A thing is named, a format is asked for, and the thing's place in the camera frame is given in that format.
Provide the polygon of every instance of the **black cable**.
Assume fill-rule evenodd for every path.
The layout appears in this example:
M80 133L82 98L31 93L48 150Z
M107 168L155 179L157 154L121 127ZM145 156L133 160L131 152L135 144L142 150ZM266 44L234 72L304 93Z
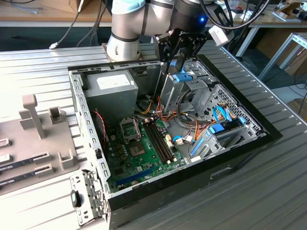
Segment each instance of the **black cable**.
M298 114L301 113L301 110L302 110L302 108L303 108L303 105L304 105L304 101L305 101L305 99L306 99L306 96L307 96L307 93L305 94L305 96L304 96L304 98L303 98L303 100L302 100L301 107L299 108Z
M296 70L296 72L295 72L295 75L294 75L294 85L295 85L298 89L300 89L300 90L302 90L302 89L304 89L304 88L307 88L307 83L306 83L305 81L302 81L302 82L299 82L299 83L296 82L296 75L297 75L299 69L300 69L302 66L303 66L303 65L301 65L299 68L297 68L297 70ZM304 72L304 73L298 78L298 80L299 80L301 77L303 77L306 73L307 73L307 71ZM299 87L297 86L298 84L301 84L301 83L302 83L302 84L305 84L304 88L299 88Z
M36 0L30 0L30 1L24 1L24 2L15 2L15 1L8 1L8 0L1 0L1 1L9 2L9 3L16 3L16 4L26 4L26 3L30 3Z
M265 10L265 8L268 6L270 0L266 0L266 2L264 3L264 6L262 7L262 9L250 20L248 20L246 23L242 24L242 25L238 25L238 26L234 26L234 27L229 27L229 26L223 26L221 24L219 24L209 13L208 9L206 8L205 3L203 3L203 0L200 0L200 4L202 9L205 11L206 15L209 17L210 21L216 25L217 27L220 27L221 29L225 29L225 30L236 30L236 29L241 29L245 26L248 26L249 24L251 24L252 22L254 22L261 14L262 12Z
M232 13L231 13L231 9L230 9L228 0L224 0L224 2L225 2L225 6L226 6L226 8L227 8L228 14L229 14L230 25L231 25L231 26L234 26L234 19L232 18Z
M102 6L102 0L100 0L100 6L99 6L99 12L98 12L99 17L100 17L100 12L101 12L101 6ZM94 24L95 28L97 27L97 23L98 23L99 17L96 18L96 21L95 21L95 24ZM96 29L95 29L95 31L91 35L90 46L91 46L92 39L93 39L95 33L96 33Z
M295 65L297 62L299 62L303 57L305 57L307 55L307 53L305 53L303 56L301 56L300 59L298 59L296 62L294 62L294 60L292 62L290 62L284 69L292 66L292 65ZM273 78L275 78L276 76L278 76L284 69L281 69L278 73L276 73L275 75L273 75L272 77L270 77L269 79L265 80L263 83L267 83L268 81L272 80Z
M54 49L54 48L56 48L56 47L65 39L65 37L67 36L67 34L69 33L69 31L72 29L73 25L75 24L77 18L79 17L79 14L80 14L80 12L77 12L77 14L76 14L74 20L72 21L70 27L68 28L68 30L66 31L66 33L64 34L64 36L63 36L58 42L52 43L52 44L50 45L49 49Z
M253 13L251 14L250 18L253 18L253 17L256 15L256 13L259 11L259 9L260 9L262 3L263 3L263 0L260 0L260 1L258 2L258 4L257 4L256 7L255 7L255 10L254 10ZM234 46L230 49L230 52L231 52L231 53L234 52L234 50L235 50L235 48L237 47L238 43L240 42L241 38L242 38L247 32L248 32L248 27L246 26L246 27L240 32L239 36L236 38L236 42L235 42Z
M293 92L295 92L297 95L304 97L303 95L299 94L298 92L296 92L294 89L292 89L290 86L288 86L290 90L292 90Z
M105 4L105 7L104 7L104 9L103 9L103 11L102 11L102 13L99 15L98 14L98 21L97 21L97 23L100 23L100 21L101 21L101 19L102 19L102 16L103 16L103 14L104 14L104 12L105 12L105 10L106 10L106 4ZM96 23L94 23L94 25L92 26L92 28L91 28L91 30L78 42L78 44L77 44L77 46L76 47L78 47L79 45L80 45L80 43L84 40L84 39L86 39L87 37L88 37L88 35L90 35L90 33L95 29L95 27L96 27Z
M185 120L181 117L181 111L180 111L180 106L181 106L181 102L183 100L184 97L186 97L186 95L191 92L191 89L188 89L187 91L185 91L185 93L179 98L178 103L177 103L177 117L178 119L184 124Z
M245 19L245 16L246 16L246 13L248 12L248 5L249 5L249 1L248 1L247 6L246 6L245 13L244 13L244 17L243 17L243 19L242 19L242 23L241 23L241 24L243 24L244 19Z

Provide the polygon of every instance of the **metal bracket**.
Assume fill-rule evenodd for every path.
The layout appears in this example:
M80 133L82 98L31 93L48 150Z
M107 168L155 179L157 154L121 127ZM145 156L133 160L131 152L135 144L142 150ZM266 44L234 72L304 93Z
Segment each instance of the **metal bracket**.
M70 177L70 181L72 190L78 192L81 201L81 206L76 209L79 226L95 218L102 218L105 202L96 172L78 171Z
M208 86L200 79L196 79L196 80L191 80L191 81L186 81L185 82L189 88L193 91L193 90L199 90L202 88L207 88Z

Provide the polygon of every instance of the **black chassis edge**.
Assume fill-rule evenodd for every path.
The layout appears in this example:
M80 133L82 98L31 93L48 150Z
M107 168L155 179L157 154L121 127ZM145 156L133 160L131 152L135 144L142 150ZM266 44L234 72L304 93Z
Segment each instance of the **black chassis edge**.
M249 142L245 145L239 146L234 149L230 149L228 152L225 152L221 155L218 155L214 158L208 159L206 161L200 162L198 164L195 164L193 166L190 166L184 170L178 171L176 173L173 173L171 175L168 175L164 178L161 178L157 181L144 184L142 186L139 186L136 189L133 189L131 191L128 191L124 193L123 195L119 195L116 197L112 197L108 199L108 203L110 206L111 211L117 212L118 215L116 215L117 218L119 218L119 214L121 212L125 212L125 210L128 210L132 207L137 208L138 204L141 204L145 202L146 198L148 197L150 199L150 203L157 203L158 200L153 200L154 197L156 197L154 194L158 193L162 190L169 191L172 190L172 186L177 187L181 182L192 180L193 178L198 178L201 175L208 177L208 174L206 172L216 172L218 170L224 169L225 166L230 164L232 166L232 169L238 169L237 166L243 162L242 165L246 164L246 159L252 159L253 156L255 156L260 149L263 149L264 147L271 145L276 140L280 139L282 137L281 133L260 113L260 111L214 66L214 64L209 61L205 55L197 55L196 59L200 61L204 66L207 67L207 70L209 70L218 80L219 83L222 84L226 89L228 89L232 95L238 100L238 102L248 111L248 113L255 119L255 121L262 126L263 130L265 131L266 135L263 137L258 138L255 141ZM88 74L95 74L95 73L101 73L105 72L106 70L101 70L101 67L109 66L110 70L114 69L113 65L121 65L125 66L125 64L128 63L139 63L140 66L142 66L143 62L148 61L154 61L157 60L144 60L144 61L125 61L125 62L116 62L116 63L102 63L102 64L95 64L95 65L86 65L86 66L77 66L77 67L69 67L68 70L71 70L73 74L81 74L86 77ZM206 187L207 185L214 182L214 180L210 180L212 178L204 178L203 180L199 180L198 189ZM185 192L181 192L181 194L189 194L192 192L195 192L194 189L185 188ZM169 202L161 203L159 207L163 207L167 205ZM142 212L142 215L145 215L148 212L152 212L154 210L151 210L148 207L148 210L144 210ZM133 220L132 217L124 217L118 219L118 221L115 220L114 224L112 224L112 227L119 227L121 225L124 225L128 222L127 220Z

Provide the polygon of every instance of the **slotted metal surface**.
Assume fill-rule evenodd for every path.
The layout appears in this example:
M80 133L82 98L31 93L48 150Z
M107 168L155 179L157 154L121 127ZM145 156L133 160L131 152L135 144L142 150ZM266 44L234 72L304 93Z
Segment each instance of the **slotted metal surface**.
M144 58L154 48L142 45ZM283 137L243 169L211 186L128 224L123 229L279 230L306 229L307 126L226 51L207 42L200 52L272 122ZM74 116L67 66L107 62L99 47L0 53L0 121L16 117L20 96L36 93L39 112L60 106L69 115L82 167L86 155ZM7 229L78 228L70 202L70 174L0 196ZM106 229L96 221L86 229Z

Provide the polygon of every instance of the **yellow wire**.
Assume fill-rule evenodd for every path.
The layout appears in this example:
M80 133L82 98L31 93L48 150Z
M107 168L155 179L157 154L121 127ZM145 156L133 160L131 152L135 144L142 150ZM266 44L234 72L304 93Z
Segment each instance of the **yellow wire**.
M148 108L147 108L144 112L141 112L141 114L146 114L146 113L148 113L148 112L150 111L150 107L152 106L152 103L153 103L153 101L150 100L150 103L149 103Z

